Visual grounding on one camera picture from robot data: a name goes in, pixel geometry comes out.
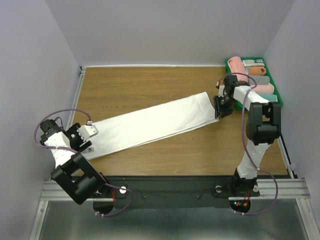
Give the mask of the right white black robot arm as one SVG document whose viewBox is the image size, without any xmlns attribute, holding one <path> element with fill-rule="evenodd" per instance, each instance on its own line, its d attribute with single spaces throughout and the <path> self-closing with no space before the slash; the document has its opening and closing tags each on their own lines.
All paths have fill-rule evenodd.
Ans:
<svg viewBox="0 0 320 240">
<path fill-rule="evenodd" d="M 243 158 L 230 182 L 215 185 L 217 197 L 237 197 L 257 192 L 262 159 L 281 135 L 280 103 L 261 97 L 254 91 L 257 84 L 250 86 L 247 82 L 239 82 L 237 76 L 237 73 L 223 76 L 216 85 L 218 95 L 213 98 L 217 119 L 231 115 L 236 102 L 242 104 L 241 140 L 244 147 Z"/>
</svg>

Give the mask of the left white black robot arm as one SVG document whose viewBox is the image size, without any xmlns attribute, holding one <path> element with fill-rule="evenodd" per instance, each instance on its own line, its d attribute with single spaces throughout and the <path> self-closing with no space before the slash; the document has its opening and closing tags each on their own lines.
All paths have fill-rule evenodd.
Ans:
<svg viewBox="0 0 320 240">
<path fill-rule="evenodd" d="M 84 156 L 92 146 L 91 138 L 99 131 L 91 122 L 75 123 L 68 130 L 58 126 L 55 120 L 46 119 L 40 124 L 43 135 L 42 147 L 48 147 L 55 159 L 51 178 L 78 205 L 97 193 L 106 197 L 111 193 L 111 184 Z"/>
</svg>

